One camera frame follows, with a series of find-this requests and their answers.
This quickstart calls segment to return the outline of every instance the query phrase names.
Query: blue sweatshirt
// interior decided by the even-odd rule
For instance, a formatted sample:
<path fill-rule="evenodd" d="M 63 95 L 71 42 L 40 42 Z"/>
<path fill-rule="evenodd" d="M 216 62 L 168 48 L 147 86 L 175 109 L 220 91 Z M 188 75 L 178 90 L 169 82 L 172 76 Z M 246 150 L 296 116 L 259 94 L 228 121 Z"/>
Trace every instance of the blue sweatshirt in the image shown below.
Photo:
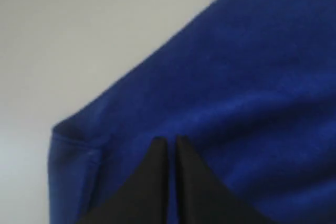
<path fill-rule="evenodd" d="M 216 0 L 52 131 L 51 224 L 111 197 L 155 136 L 175 137 L 279 223 L 336 223 L 336 0 Z"/>

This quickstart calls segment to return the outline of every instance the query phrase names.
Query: white wall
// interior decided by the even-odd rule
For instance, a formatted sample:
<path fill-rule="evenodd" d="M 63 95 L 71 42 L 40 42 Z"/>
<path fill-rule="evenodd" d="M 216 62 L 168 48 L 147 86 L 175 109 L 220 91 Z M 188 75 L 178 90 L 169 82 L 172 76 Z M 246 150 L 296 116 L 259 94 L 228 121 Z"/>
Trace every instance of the white wall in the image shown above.
<path fill-rule="evenodd" d="M 0 223 L 48 223 L 50 128 L 212 0 L 0 0 Z"/>

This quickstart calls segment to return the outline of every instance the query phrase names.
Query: white background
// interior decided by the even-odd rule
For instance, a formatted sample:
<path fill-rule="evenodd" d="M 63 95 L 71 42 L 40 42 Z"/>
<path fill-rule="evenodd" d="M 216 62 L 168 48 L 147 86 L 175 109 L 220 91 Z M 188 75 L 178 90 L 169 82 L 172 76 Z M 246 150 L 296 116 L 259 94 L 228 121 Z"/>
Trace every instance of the white background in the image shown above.
<path fill-rule="evenodd" d="M 48 223 L 50 128 L 211 1 L 0 0 L 1 224 Z"/>

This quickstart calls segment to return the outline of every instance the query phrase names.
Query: gray surface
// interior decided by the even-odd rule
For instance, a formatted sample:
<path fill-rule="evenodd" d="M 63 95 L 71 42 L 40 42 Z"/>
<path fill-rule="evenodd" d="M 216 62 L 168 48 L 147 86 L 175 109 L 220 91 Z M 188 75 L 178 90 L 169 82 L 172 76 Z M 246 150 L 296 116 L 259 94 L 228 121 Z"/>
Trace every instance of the gray surface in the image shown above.
<path fill-rule="evenodd" d="M 48 223 L 50 128 L 212 0 L 0 0 L 0 223 Z"/>

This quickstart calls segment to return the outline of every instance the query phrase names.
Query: blue fabric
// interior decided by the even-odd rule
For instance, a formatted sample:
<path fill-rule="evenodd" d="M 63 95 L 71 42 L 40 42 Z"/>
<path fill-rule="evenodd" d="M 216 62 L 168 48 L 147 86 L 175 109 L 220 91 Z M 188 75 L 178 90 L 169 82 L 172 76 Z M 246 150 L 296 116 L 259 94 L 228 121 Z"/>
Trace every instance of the blue fabric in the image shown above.
<path fill-rule="evenodd" d="M 336 223 L 336 0 L 216 0 L 167 44 L 55 126 L 52 224 L 72 224 L 169 139 L 280 223 Z"/>

